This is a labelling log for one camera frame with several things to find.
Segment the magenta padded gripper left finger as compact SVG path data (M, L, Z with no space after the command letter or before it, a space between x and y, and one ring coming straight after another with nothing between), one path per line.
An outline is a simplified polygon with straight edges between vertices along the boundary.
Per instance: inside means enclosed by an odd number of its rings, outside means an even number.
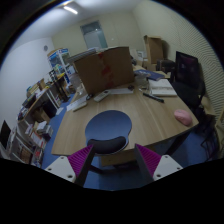
M89 145L70 156L60 156L46 168L46 171L78 186L83 186L94 154L93 146Z

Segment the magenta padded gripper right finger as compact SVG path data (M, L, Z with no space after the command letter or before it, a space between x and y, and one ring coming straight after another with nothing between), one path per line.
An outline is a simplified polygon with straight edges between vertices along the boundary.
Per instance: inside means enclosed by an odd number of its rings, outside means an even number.
M169 155L159 155L139 144L135 145L134 153L141 173L147 182L160 180L182 169L182 166Z

